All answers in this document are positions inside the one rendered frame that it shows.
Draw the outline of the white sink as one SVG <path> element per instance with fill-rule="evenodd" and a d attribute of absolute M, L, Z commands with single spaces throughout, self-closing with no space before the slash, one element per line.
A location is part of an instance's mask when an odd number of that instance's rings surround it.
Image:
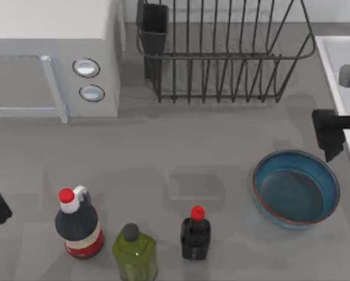
<path fill-rule="evenodd" d="M 341 66 L 350 64 L 350 36 L 317 36 L 315 39 L 335 109 L 339 115 L 350 115 L 350 88 L 339 85 Z M 344 133 L 350 155 L 350 129 L 345 129 Z"/>

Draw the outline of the blue bowl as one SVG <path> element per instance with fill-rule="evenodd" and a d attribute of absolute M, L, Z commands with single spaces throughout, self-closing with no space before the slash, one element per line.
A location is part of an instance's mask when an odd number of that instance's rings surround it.
<path fill-rule="evenodd" d="M 285 229 L 308 229 L 329 218 L 338 207 L 340 186 L 334 172 L 302 150 L 277 150 L 263 157 L 252 175 L 260 213 Z"/>

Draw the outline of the small black bottle red cap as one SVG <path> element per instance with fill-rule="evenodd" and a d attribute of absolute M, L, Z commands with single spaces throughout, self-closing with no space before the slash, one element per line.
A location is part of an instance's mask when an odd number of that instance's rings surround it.
<path fill-rule="evenodd" d="M 184 259 L 203 261 L 211 242 L 211 224 L 205 218 L 205 208 L 195 205 L 190 216 L 181 223 L 181 254 Z"/>

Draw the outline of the black utensil holder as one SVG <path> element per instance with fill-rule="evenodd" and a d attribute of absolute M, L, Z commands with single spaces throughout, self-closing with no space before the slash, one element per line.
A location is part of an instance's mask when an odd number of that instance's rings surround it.
<path fill-rule="evenodd" d="M 143 50 L 145 77 L 155 81 L 168 34 L 169 7 L 138 0 L 136 25 Z"/>

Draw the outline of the pale microwave oven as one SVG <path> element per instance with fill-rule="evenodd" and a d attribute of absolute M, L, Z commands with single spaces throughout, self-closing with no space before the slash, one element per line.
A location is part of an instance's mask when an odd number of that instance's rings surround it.
<path fill-rule="evenodd" d="M 0 0 L 0 55 L 51 56 L 69 120 L 117 117 L 125 39 L 122 0 Z M 82 58 L 95 60 L 99 75 L 76 75 L 72 63 Z M 79 96 L 90 84 L 105 91 L 102 101 Z"/>

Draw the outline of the green bottle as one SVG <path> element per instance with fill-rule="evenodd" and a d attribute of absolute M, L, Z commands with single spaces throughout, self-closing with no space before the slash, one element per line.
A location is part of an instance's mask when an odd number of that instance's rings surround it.
<path fill-rule="evenodd" d="M 123 281 L 154 281 L 157 275 L 156 241 L 140 232 L 135 223 L 127 223 L 113 246 L 120 278 Z"/>

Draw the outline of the small round microwave knob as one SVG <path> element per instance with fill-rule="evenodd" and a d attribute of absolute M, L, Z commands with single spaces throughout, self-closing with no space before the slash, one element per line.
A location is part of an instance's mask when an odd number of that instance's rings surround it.
<path fill-rule="evenodd" d="M 94 84 L 81 87 L 78 93 L 79 96 L 87 102 L 100 102 L 105 98 L 105 91 Z"/>

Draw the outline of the large round microwave knob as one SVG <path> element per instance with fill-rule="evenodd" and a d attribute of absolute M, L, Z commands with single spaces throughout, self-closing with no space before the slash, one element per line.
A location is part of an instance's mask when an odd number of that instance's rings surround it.
<path fill-rule="evenodd" d="M 99 75 L 100 66 L 99 64 L 90 58 L 82 58 L 75 60 L 72 63 L 72 69 L 76 75 L 82 78 L 93 78 Z"/>

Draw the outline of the dark bottle with white neck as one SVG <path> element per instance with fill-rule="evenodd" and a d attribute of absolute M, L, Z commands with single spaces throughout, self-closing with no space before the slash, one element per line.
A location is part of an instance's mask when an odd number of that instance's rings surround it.
<path fill-rule="evenodd" d="M 92 258 L 102 249 L 104 235 L 89 191 L 84 186 L 63 188 L 58 199 L 54 223 L 67 253 L 78 259 Z"/>

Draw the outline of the microwave glass door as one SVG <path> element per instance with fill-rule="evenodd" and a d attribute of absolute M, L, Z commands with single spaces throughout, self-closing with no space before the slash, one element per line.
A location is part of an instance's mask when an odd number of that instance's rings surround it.
<path fill-rule="evenodd" d="M 0 55 L 0 118 L 60 118 L 39 57 Z"/>

